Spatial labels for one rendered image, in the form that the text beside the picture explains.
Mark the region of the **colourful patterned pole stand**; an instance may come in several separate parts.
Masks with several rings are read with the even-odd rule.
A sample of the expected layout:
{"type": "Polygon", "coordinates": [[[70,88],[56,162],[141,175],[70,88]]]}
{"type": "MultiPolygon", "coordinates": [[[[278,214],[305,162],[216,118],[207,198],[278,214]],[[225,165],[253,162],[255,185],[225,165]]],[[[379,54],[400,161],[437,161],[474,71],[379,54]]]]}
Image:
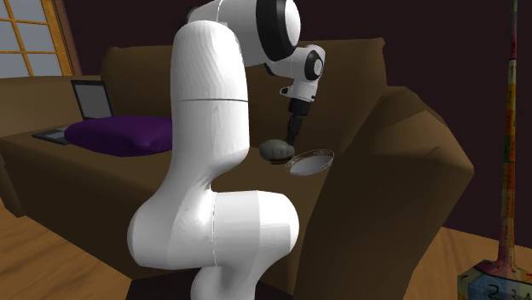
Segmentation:
{"type": "Polygon", "coordinates": [[[518,267],[515,257],[518,0],[511,4],[498,255],[457,277],[457,300],[532,300],[532,272],[518,267]]]}

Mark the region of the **grey domed round object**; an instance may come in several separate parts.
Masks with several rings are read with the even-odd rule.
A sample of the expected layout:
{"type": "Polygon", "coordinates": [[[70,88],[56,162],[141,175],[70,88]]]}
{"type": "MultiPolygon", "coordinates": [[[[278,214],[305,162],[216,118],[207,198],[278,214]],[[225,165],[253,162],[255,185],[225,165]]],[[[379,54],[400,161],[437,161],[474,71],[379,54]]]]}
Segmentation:
{"type": "Polygon", "coordinates": [[[272,164],[283,164],[289,161],[295,153],[293,146],[287,142],[270,139],[259,146],[260,156],[272,164]]]}

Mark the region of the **dark open laptop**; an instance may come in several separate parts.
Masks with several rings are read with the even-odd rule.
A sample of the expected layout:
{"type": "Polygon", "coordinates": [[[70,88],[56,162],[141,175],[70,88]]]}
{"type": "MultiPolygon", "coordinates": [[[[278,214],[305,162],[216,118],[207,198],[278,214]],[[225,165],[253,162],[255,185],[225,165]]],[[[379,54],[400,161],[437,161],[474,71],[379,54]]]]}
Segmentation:
{"type": "MultiPolygon", "coordinates": [[[[82,120],[108,118],[114,115],[107,86],[102,80],[72,80],[72,89],[78,103],[82,120]]],[[[67,127],[56,128],[32,134],[33,138],[66,146],[67,127]]]]}

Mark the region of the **wooden framed window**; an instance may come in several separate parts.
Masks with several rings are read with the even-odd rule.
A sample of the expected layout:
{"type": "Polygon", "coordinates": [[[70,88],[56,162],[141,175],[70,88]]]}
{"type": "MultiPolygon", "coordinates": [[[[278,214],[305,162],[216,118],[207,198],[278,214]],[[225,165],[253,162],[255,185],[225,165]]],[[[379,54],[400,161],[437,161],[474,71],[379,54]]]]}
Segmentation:
{"type": "Polygon", "coordinates": [[[81,73],[63,0],[0,0],[0,78],[81,73]]]}

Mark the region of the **dark robot stand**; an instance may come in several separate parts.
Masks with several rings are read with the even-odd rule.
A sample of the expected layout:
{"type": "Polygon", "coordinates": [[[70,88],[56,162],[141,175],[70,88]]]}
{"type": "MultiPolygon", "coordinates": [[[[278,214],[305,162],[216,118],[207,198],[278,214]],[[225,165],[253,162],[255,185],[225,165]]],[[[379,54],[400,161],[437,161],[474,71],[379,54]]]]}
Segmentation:
{"type": "MultiPolygon", "coordinates": [[[[190,288],[198,268],[179,270],[132,280],[125,300],[190,300],[190,288]]],[[[256,300],[292,300],[292,295],[259,281],[256,300]]]]}

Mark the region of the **purple cushion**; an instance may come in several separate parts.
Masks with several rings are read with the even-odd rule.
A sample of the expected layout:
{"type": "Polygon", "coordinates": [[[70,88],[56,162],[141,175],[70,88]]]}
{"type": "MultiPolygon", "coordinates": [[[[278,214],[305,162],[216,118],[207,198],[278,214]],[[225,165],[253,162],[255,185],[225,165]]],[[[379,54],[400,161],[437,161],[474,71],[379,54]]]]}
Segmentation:
{"type": "Polygon", "coordinates": [[[171,118],[113,116],[72,124],[66,140],[75,146],[116,157],[139,157],[172,149],[171,118]]]}

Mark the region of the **white plate with patterned rim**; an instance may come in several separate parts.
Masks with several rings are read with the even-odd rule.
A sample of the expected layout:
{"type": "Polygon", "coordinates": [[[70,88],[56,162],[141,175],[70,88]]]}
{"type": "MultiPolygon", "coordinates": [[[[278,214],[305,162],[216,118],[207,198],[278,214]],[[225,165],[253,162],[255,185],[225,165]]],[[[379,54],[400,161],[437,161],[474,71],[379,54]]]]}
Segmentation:
{"type": "Polygon", "coordinates": [[[329,149],[307,151],[290,159],[285,170],[294,176],[311,176],[330,167],[334,156],[334,152],[329,149]]]}

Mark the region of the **brown sofa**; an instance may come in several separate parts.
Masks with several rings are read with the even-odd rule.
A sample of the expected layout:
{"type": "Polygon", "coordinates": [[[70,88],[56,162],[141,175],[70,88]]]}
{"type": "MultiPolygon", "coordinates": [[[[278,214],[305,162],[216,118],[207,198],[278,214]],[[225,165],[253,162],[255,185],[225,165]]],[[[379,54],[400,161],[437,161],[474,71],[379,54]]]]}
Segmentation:
{"type": "MultiPolygon", "coordinates": [[[[285,194],[301,224],[293,251],[263,281],[294,300],[402,300],[411,275],[473,176],[443,119],[414,92],[386,83],[384,41],[331,40],[298,152],[328,148],[332,166],[291,176],[258,147],[283,138],[289,80],[247,69],[251,148],[217,191],[285,194]]],[[[81,119],[68,77],[0,79],[0,198],[120,273],[139,280],[126,245],[135,209],[162,182],[169,153],[117,158],[33,133],[81,119]]]]}

